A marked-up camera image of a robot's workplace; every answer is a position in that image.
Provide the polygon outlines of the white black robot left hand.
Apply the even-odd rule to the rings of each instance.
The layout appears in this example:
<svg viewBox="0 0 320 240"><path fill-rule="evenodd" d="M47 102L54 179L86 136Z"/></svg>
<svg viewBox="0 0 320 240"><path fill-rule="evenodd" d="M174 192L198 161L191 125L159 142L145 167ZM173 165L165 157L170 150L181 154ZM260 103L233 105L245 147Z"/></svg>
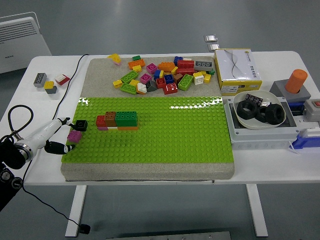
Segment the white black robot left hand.
<svg viewBox="0 0 320 240"><path fill-rule="evenodd" d="M20 145L21 149L29 154L30 159L32 159L37 154L38 149L41 148L44 148L44 150L50 154L67 154L76 147L75 144L65 145L59 142L49 141L63 125L73 126L69 117L57 118L37 129L29 137L21 140L19 143L17 142L16 145Z"/></svg>

